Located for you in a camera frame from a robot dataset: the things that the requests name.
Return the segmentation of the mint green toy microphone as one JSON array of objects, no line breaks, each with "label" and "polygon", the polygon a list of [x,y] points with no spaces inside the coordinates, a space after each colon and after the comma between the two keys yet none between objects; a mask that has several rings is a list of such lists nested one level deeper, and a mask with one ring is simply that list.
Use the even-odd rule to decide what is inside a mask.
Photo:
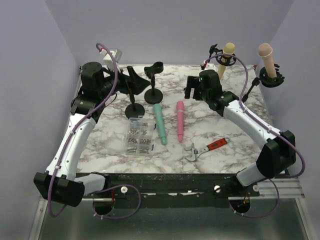
[{"label": "mint green toy microphone", "polygon": [[156,125],[158,130],[158,135],[162,145],[167,144],[167,134],[165,129],[165,123],[163,119],[162,107],[159,103],[153,105],[153,112],[156,119]]}]

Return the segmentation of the black round-base stand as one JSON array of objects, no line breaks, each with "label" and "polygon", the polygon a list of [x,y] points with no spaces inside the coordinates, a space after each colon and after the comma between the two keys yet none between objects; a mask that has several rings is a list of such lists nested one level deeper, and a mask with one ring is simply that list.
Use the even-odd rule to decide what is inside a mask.
[{"label": "black round-base stand", "polygon": [[155,88],[155,75],[162,73],[164,64],[161,61],[155,62],[151,66],[144,67],[144,73],[150,79],[151,89],[147,90],[144,94],[144,100],[151,105],[158,104],[163,100],[163,93]]},{"label": "black round-base stand", "polygon": [[128,119],[143,117],[145,115],[145,108],[140,103],[136,103],[133,93],[129,94],[129,99],[130,104],[125,109],[125,116]]}]

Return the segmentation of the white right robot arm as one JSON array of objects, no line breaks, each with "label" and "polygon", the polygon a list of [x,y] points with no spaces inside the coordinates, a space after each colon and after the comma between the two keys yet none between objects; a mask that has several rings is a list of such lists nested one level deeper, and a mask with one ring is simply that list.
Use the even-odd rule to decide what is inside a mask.
[{"label": "white right robot arm", "polygon": [[296,162],[294,134],[268,125],[246,108],[238,96],[224,91],[216,71],[203,70],[198,76],[188,76],[184,97],[207,103],[211,110],[242,129],[260,148],[255,163],[239,171],[230,183],[234,195],[243,195],[249,185],[272,179]]}]

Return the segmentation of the pink toy microphone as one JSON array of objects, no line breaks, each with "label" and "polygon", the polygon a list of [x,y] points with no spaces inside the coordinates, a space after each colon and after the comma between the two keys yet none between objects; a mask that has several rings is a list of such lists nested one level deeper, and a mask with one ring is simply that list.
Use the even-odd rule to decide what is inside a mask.
[{"label": "pink toy microphone", "polygon": [[177,137],[178,141],[181,143],[184,137],[184,102],[178,101],[176,103],[176,114],[177,114]]}]

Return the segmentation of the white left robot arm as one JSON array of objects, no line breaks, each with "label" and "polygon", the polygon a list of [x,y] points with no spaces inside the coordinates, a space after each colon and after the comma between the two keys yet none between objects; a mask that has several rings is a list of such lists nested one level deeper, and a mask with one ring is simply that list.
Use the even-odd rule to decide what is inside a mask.
[{"label": "white left robot arm", "polygon": [[80,73],[81,87],[71,102],[70,116],[62,142],[52,162],[33,182],[41,196],[52,202],[76,207],[83,196],[95,192],[104,198],[111,185],[102,174],[91,173],[77,178],[77,166],[86,141],[106,107],[105,99],[117,92],[139,95],[151,83],[140,77],[132,66],[127,74],[103,67],[99,62],[87,62]]}]

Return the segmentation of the yellow toy microphone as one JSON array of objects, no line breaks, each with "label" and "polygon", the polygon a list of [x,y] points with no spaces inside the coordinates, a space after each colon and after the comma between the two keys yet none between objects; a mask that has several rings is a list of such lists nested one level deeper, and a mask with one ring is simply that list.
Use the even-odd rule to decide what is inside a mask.
[{"label": "yellow toy microphone", "polygon": [[220,63],[217,71],[220,80],[223,78],[224,72],[228,66],[227,64],[233,62],[231,55],[235,53],[235,48],[236,47],[234,43],[228,42],[222,50],[223,56],[221,56],[219,59]]}]

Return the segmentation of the black tripod shock-mount stand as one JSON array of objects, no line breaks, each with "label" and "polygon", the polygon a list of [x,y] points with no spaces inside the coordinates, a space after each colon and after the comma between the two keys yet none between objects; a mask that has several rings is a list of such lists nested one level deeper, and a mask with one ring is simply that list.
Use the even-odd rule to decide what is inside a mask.
[{"label": "black tripod shock-mount stand", "polygon": [[[217,44],[214,44],[209,49],[209,58],[216,59],[218,63],[220,63],[220,58],[223,56],[223,50],[217,48]],[[227,63],[227,67],[233,66],[237,59],[235,58],[235,54],[231,55],[232,62],[230,64]]]}]

